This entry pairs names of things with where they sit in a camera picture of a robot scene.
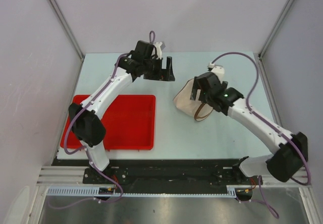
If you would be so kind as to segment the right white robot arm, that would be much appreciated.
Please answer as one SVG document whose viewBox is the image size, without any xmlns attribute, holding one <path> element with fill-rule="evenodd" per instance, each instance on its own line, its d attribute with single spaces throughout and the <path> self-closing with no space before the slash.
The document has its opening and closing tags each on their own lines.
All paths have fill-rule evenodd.
<svg viewBox="0 0 323 224">
<path fill-rule="evenodd" d="M 199 99 L 236 120 L 269 149 L 269 155 L 246 156 L 235 164 L 233 179 L 236 183 L 245 184 L 251 177 L 261 175 L 272 175 L 285 183 L 307 163 L 308 139 L 303 133 L 294 134 L 275 125 L 248 105 L 242 93 L 222 83 L 216 74 L 207 72 L 195 77 L 191 99 Z"/>
</svg>

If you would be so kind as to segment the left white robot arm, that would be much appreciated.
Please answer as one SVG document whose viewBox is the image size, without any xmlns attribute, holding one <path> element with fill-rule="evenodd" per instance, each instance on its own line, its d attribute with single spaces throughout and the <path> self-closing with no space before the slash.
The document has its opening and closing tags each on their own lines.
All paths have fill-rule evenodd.
<svg viewBox="0 0 323 224">
<path fill-rule="evenodd" d="M 102 184 L 111 179 L 112 172 L 107 168 L 110 160 L 103 144 L 106 129 L 101 119 L 117 96 L 137 78 L 166 82 L 175 80 L 171 57 L 167 57 L 166 68 L 162 68 L 164 48 L 162 41 L 138 41 L 134 50 L 118 57 L 113 72 L 94 93 L 80 104 L 69 106 L 67 131 L 73 132 L 80 141 L 90 165 L 95 169 L 94 178 Z"/>
</svg>

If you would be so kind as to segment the beige mesh laundry bag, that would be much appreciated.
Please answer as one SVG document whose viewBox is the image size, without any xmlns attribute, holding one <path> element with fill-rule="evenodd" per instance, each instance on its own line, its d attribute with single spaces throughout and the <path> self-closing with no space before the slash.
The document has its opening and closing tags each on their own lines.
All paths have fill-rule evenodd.
<svg viewBox="0 0 323 224">
<path fill-rule="evenodd" d="M 199 100 L 190 99 L 193 82 L 194 79 L 186 82 L 184 87 L 174 97 L 173 103 L 178 110 L 193 117 L 195 121 L 201 122 L 211 115 L 213 108 Z"/>
</svg>

